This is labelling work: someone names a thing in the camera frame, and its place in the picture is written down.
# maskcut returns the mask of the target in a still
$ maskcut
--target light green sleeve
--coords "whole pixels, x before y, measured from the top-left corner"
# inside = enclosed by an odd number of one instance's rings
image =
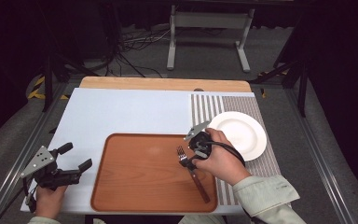
[[[61,224],[60,222],[47,217],[33,217],[28,224]]]
[[[281,175],[249,176],[233,186],[234,194],[251,217],[266,223],[305,223],[287,204],[299,199],[295,188]]]

